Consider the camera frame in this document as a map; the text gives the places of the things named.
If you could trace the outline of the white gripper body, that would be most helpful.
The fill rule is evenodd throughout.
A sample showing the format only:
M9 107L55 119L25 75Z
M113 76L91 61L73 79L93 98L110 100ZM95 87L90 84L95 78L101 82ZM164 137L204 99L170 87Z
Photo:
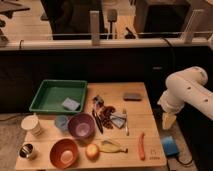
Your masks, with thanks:
M183 107L184 102L172 95L169 91L164 91L161 97L159 98L158 105L167 113L179 113Z

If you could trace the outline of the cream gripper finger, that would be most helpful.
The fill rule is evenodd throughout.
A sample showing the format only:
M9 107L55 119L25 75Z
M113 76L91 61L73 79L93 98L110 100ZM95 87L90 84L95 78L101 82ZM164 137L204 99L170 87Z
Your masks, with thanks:
M162 115L162 128L164 130L170 129L176 121L176 118L177 116L175 114L164 112Z

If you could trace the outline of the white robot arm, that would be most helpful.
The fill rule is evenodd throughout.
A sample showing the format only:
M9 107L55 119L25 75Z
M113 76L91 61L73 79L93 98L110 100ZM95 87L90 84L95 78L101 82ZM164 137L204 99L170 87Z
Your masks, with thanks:
M186 103L213 121L213 92L204 87L207 81L207 72L197 66L172 73L166 78L166 90L157 102L163 109L164 130L172 127Z

